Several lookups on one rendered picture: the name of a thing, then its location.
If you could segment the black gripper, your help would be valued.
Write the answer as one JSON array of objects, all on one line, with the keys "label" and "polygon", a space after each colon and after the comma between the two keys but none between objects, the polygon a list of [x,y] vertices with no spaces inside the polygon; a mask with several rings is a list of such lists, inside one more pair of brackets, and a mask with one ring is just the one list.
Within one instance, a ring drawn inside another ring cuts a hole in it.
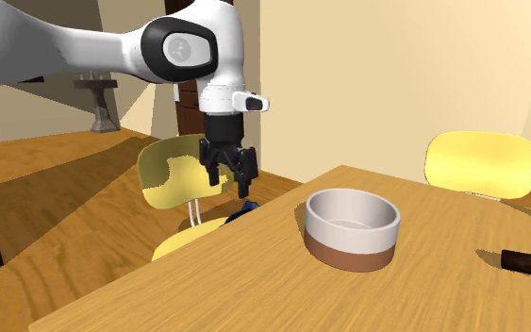
[{"label": "black gripper", "polygon": [[205,137],[199,141],[199,161],[206,168],[210,186],[220,183],[218,157],[236,159],[234,179],[238,196],[249,195],[252,180],[258,177],[257,151],[254,147],[241,148],[244,137],[243,114],[208,115],[204,117]]}]

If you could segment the dark blue object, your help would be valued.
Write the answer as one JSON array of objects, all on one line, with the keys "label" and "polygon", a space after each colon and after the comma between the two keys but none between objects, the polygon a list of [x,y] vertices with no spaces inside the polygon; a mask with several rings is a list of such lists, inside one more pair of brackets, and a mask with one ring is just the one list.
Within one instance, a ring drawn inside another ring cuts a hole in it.
[{"label": "dark blue object", "polygon": [[257,202],[252,202],[252,201],[245,201],[241,207],[240,210],[238,211],[235,211],[233,212],[226,220],[225,220],[225,224],[228,224],[232,221],[234,221],[235,219],[238,219],[240,216],[252,211],[252,210],[255,210],[256,208],[259,207],[259,204]]}]

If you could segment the yellow chair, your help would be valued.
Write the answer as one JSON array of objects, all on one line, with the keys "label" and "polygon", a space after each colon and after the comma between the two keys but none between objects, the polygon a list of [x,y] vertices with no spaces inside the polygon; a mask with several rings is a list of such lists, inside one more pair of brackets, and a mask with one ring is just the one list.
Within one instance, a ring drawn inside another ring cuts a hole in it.
[{"label": "yellow chair", "polygon": [[209,185],[206,168],[199,162],[202,134],[177,136],[151,143],[138,156],[138,174],[146,202],[156,209],[187,205],[191,227],[172,235],[155,250],[157,260],[222,226],[225,217],[202,220],[199,200],[227,191],[234,175],[225,166],[217,169],[220,183]]},{"label": "yellow chair", "polygon": [[434,187],[522,198],[531,191],[531,141],[495,132],[442,133],[428,144],[423,171]]}]

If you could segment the light wooden table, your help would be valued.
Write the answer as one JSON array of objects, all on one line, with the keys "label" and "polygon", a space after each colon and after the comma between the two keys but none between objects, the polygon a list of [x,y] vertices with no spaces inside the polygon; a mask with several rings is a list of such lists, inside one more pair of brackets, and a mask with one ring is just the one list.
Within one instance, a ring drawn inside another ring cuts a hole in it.
[{"label": "light wooden table", "polygon": [[[297,222],[315,191],[399,208],[395,255],[349,273],[314,258]],[[531,332],[531,209],[340,166],[39,319],[30,332]]]}]

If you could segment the white and brown bowl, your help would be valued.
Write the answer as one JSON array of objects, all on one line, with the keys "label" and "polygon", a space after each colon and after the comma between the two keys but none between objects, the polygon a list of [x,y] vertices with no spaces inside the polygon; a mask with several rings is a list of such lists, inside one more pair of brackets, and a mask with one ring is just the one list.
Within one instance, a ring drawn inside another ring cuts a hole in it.
[{"label": "white and brown bowl", "polygon": [[305,203],[304,243],[319,261],[365,273],[390,264],[401,213],[387,199],[355,189],[326,189]]}]

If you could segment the dark pedestal side table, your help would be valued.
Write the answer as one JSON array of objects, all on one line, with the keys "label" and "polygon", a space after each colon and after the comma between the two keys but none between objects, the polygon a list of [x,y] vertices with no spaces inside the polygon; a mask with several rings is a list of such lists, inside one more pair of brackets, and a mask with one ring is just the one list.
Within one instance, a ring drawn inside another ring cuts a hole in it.
[{"label": "dark pedestal side table", "polygon": [[108,133],[120,130],[120,126],[115,124],[109,114],[108,104],[104,95],[105,90],[116,89],[118,82],[115,79],[106,79],[97,76],[94,71],[89,71],[89,77],[84,75],[73,81],[74,88],[78,90],[88,90],[92,94],[94,122],[91,126],[93,133]]}]

